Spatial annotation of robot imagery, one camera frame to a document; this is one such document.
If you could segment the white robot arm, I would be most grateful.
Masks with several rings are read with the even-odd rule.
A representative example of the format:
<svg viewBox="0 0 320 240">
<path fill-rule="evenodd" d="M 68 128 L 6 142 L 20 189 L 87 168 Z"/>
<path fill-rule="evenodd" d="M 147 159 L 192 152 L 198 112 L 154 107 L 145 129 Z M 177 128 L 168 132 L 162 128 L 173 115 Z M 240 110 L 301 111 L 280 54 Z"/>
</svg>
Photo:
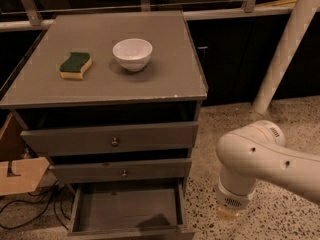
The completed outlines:
<svg viewBox="0 0 320 240">
<path fill-rule="evenodd" d="M 246 209 L 259 180 L 320 204 L 320 156 L 285 147 L 282 130 L 260 120 L 224 134 L 216 144 L 222 163 L 217 214 L 230 220 Z"/>
</svg>

